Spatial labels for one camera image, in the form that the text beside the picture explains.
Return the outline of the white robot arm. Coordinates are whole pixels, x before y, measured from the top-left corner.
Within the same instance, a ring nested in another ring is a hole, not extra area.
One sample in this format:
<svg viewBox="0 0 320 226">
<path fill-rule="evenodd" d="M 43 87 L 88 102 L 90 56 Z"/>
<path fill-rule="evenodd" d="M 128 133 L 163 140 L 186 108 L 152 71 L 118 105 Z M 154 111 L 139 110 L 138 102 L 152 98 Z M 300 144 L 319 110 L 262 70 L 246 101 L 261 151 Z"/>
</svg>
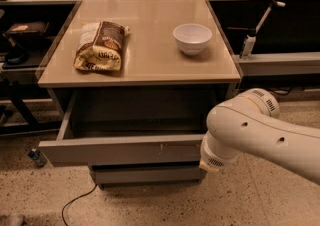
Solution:
<svg viewBox="0 0 320 226">
<path fill-rule="evenodd" d="M 216 105 L 207 115 L 200 167 L 218 171 L 244 152 L 320 184 L 320 130 L 278 116 L 275 97 L 259 88 Z"/>
</svg>

